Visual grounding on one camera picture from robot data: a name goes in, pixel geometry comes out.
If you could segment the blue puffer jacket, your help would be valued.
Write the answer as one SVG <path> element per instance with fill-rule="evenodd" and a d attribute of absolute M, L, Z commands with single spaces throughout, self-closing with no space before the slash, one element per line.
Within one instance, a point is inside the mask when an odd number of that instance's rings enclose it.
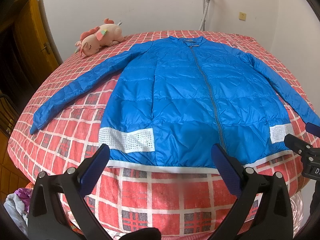
<path fill-rule="evenodd" d="M 135 44 L 61 88 L 34 113 L 30 133 L 115 72 L 98 133 L 109 166 L 205 172 L 215 166 L 214 144 L 246 165 L 285 153 L 293 131 L 286 105 L 319 124 L 300 94 L 252 54 L 204 37 L 169 37 Z"/>

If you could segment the pile of clothes on floor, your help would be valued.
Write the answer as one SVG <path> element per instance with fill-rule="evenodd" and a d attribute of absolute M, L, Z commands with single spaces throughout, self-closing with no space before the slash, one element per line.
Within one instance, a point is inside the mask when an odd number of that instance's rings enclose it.
<path fill-rule="evenodd" d="M 15 225 L 27 236 L 28 235 L 28 214 L 33 194 L 33 184 L 18 188 L 14 193 L 7 195 L 4 208 L 14 221 Z"/>

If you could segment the brown wooden door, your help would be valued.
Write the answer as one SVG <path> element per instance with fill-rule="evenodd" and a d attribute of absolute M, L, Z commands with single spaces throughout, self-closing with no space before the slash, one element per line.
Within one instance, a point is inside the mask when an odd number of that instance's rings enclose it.
<path fill-rule="evenodd" d="M 38 0 L 16 0 L 1 21 L 1 31 L 8 27 L 13 27 L 24 75 L 33 89 L 38 89 L 59 66 L 44 29 Z"/>

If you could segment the pink unicorn plush toy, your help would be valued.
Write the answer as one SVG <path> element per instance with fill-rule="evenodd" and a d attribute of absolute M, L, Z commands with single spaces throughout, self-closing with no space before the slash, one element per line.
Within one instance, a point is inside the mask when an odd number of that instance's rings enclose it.
<path fill-rule="evenodd" d="M 104 19 L 104 24 L 85 31 L 80 35 L 80 40 L 75 43 L 77 47 L 75 53 L 79 52 L 80 56 L 92 56 L 100 51 L 103 47 L 111 47 L 125 40 L 122 35 L 121 25 L 109 18 Z"/>

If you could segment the yellow wall socket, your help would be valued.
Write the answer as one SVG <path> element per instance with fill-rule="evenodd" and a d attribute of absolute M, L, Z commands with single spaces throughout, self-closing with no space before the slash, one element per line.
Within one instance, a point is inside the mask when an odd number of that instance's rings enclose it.
<path fill-rule="evenodd" d="M 247 14 L 244 12 L 239 12 L 239 20 L 245 21 Z"/>

